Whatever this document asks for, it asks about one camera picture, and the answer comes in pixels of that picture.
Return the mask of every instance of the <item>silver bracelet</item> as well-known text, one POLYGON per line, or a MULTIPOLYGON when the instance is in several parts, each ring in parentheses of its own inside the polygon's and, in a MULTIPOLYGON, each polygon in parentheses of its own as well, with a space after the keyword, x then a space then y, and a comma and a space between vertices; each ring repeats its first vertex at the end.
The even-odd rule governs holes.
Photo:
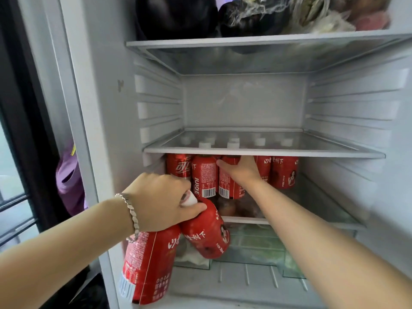
POLYGON ((137 237, 139 236, 139 233, 140 233, 140 231, 139 231, 139 222, 138 222, 137 217, 136 217, 136 212, 134 211, 134 207, 131 204, 130 198, 127 194, 117 193, 115 195, 115 197, 117 197, 117 196, 123 198, 124 202, 127 204, 127 208, 130 210, 131 218, 132 218, 133 223, 134 223, 134 239, 131 239, 130 237, 127 237, 126 239, 129 243, 134 243, 134 242, 137 241, 137 237))

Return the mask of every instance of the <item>plastic bottle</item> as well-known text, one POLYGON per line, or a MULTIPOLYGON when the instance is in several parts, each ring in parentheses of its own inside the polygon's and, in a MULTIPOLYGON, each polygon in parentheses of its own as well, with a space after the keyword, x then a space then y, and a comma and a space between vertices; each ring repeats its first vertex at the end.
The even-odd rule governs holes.
POLYGON ((179 244, 180 227, 159 232, 141 232, 126 250, 119 292, 135 304, 161 299, 169 287, 179 244))
MULTIPOLYGON (((239 149, 239 142, 228 142, 227 148, 230 150, 239 149)), ((222 160, 229 165, 237 165, 240 161, 240 156, 227 155, 223 156, 222 160)), ((229 176, 224 170, 219 172, 219 195, 224 198, 239 199, 245 195, 245 189, 229 176)))
MULTIPOLYGON (((283 139, 281 146, 291 147, 293 139, 283 139)), ((276 189, 289 189, 295 185, 299 158, 293 156, 273 156, 271 185, 276 189)))
MULTIPOLYGON (((210 149, 209 142, 199 142, 199 148, 210 149)), ((216 158, 212 155, 197 155, 192 161, 193 194, 209 198, 216 195, 216 158)))
MULTIPOLYGON (((255 148, 262 148, 266 145, 265 138, 256 138, 255 139, 255 148)), ((271 165, 272 165, 272 156, 255 156, 255 162, 257 165, 257 169, 259 170, 260 177, 263 181, 268 181, 270 172, 271 172, 271 165)))
POLYGON ((188 191, 181 206, 192 206, 197 202, 207 205, 205 211, 196 218, 179 223, 183 235, 207 259, 220 257, 230 243, 229 230, 224 226, 222 217, 215 205, 207 198, 198 198, 188 191))
MULTIPOLYGON (((180 142, 185 147, 190 145, 190 137, 182 136, 180 142)), ((167 154, 166 172, 169 175, 177 176, 190 180, 192 178, 192 159, 191 154, 167 154)))

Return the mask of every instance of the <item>open refrigerator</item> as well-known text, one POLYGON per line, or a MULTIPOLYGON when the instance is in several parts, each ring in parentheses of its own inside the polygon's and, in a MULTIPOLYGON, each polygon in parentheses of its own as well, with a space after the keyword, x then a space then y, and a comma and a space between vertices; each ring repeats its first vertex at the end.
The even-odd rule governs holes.
MULTIPOLYGON (((388 30, 140 42, 134 0, 42 1, 89 204, 164 173, 165 153, 299 156, 302 202, 412 276, 412 0, 391 1, 388 30), (228 150, 233 132, 241 147, 228 150), (206 133, 217 145, 199 149, 206 133)), ((136 307, 117 292, 124 253, 100 257, 111 309, 136 307)), ((304 278, 219 261, 175 267, 147 307, 256 306, 325 307, 304 278)))

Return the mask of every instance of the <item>purple fabric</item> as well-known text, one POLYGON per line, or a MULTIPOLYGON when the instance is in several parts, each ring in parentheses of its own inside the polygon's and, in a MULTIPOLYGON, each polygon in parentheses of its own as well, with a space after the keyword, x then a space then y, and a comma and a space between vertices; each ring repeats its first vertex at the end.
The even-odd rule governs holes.
POLYGON ((56 170, 57 189, 64 206, 72 216, 87 208, 77 154, 71 155, 73 145, 64 151, 56 170))

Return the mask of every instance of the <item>hand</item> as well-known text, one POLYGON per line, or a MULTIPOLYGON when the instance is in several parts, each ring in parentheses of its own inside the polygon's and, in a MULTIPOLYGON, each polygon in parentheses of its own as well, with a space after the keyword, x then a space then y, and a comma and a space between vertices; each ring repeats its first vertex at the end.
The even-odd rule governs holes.
POLYGON ((190 181, 170 175, 142 173, 123 192, 130 196, 142 232, 161 231, 198 216, 206 205, 180 207, 190 181))
POLYGON ((229 165, 220 159, 216 161, 216 164, 245 189, 248 189, 253 182, 262 180, 253 156, 242 156, 235 166, 229 165))

